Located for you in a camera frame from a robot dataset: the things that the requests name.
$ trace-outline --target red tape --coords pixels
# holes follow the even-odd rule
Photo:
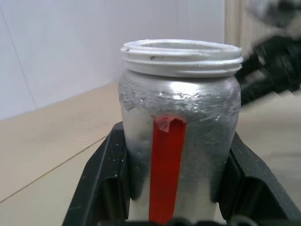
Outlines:
[[[149,221],[165,224],[173,218],[185,131],[184,119],[154,120]]]

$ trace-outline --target silver paint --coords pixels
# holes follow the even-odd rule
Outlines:
[[[152,116],[178,115],[186,119],[187,129],[174,217],[213,219],[240,110],[234,76],[191,79],[125,70],[119,100],[129,151],[130,216],[148,220]]]

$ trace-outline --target white wall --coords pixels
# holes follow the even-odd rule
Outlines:
[[[116,80],[140,39],[223,42],[223,0],[0,0],[0,119]]]

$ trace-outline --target black object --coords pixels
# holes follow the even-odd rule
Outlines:
[[[156,226],[152,222],[124,222],[130,200],[128,176],[127,148],[120,122],[87,162],[63,226]],[[217,201],[223,218],[232,225],[301,226],[298,208],[264,161],[244,145],[237,134]],[[240,219],[239,222],[235,223],[233,217]],[[167,225],[190,224],[183,219],[174,219]],[[218,225],[197,223],[197,226]]]
[[[241,86],[241,105],[271,92],[299,90],[301,40],[274,36],[255,45],[235,76]]]

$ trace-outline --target white jar lid rim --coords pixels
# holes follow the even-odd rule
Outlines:
[[[229,76],[243,61],[238,47],[196,40],[140,40],[121,52],[127,69],[170,77]]]

